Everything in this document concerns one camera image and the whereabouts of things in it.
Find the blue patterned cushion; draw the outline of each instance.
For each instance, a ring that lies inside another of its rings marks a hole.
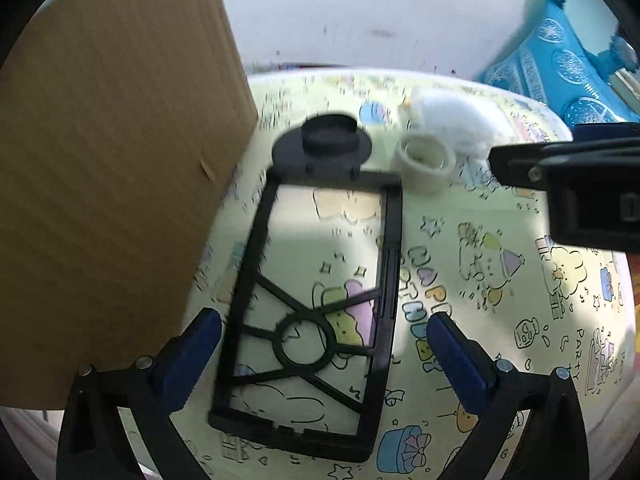
[[[478,81],[545,103],[571,128],[579,123],[638,121],[611,89],[610,74],[635,71],[633,49],[619,36],[594,56],[586,51],[562,10],[564,0],[546,0],[529,37],[507,59],[482,72]]]

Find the black round lid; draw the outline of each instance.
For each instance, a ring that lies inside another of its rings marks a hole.
[[[371,139],[343,114],[312,117],[282,134],[271,149],[273,164],[359,168],[371,155]]]

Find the cardboard panel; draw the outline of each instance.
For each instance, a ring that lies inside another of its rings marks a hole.
[[[222,0],[54,0],[0,71],[0,404],[180,330],[257,113]]]

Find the white wall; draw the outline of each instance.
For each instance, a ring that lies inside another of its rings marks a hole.
[[[539,0],[225,0],[251,62],[407,68],[472,78],[526,35]],[[606,48],[616,20],[600,0],[568,0],[584,46]]]

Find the printed tablecloth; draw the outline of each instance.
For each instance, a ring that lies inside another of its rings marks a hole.
[[[260,110],[258,129],[236,167],[202,253],[184,325],[204,306],[228,312],[244,244],[271,162],[271,146],[307,116],[344,112],[372,137],[363,166],[388,170],[407,127],[399,112],[416,85],[450,88],[492,99],[513,125],[516,142],[566,140],[570,133],[543,105],[499,89],[452,78],[382,71],[300,71],[250,79]],[[519,370],[548,374],[566,367],[578,391],[587,430],[628,385],[634,356],[634,311],[626,258],[565,247],[548,235],[542,192],[500,186],[484,162],[459,160],[449,189],[404,194],[398,315],[385,405],[376,447],[362,464],[337,463],[254,444],[207,424],[218,352],[187,406],[172,415],[204,470],[219,480],[435,479],[476,423],[440,370],[426,338],[433,312],[447,312],[466,336]],[[350,190],[282,187],[270,220],[262,273],[309,308],[348,298],[376,283],[380,197]],[[260,287],[245,318],[272,330],[287,308]],[[327,315],[338,342],[367,345],[372,305]],[[324,349],[318,327],[292,326],[284,350],[312,362]],[[271,344],[247,336],[238,374],[279,368]],[[367,358],[336,355],[318,375],[356,402]],[[354,433],[355,412],[300,378],[244,386],[233,407],[293,427]],[[504,471],[527,413],[518,413],[489,478]],[[127,433],[142,444],[129,412]]]

